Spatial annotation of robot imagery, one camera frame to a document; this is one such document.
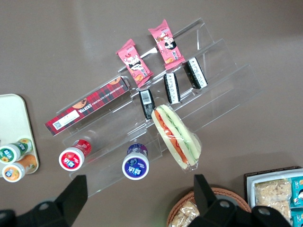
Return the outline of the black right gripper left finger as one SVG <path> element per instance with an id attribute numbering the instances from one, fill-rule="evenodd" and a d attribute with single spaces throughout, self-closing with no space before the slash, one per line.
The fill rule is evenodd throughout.
<path id="1" fill-rule="evenodd" d="M 88 200 L 86 175 L 76 176 L 54 201 L 45 201 L 21 216 L 23 227 L 70 227 Z"/>

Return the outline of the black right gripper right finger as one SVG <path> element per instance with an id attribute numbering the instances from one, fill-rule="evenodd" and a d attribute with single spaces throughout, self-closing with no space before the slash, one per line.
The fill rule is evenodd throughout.
<path id="1" fill-rule="evenodd" d="M 191 227 L 250 227 L 250 213 L 227 199 L 218 199 L 204 175 L 194 175 L 194 198 L 200 215 Z"/>

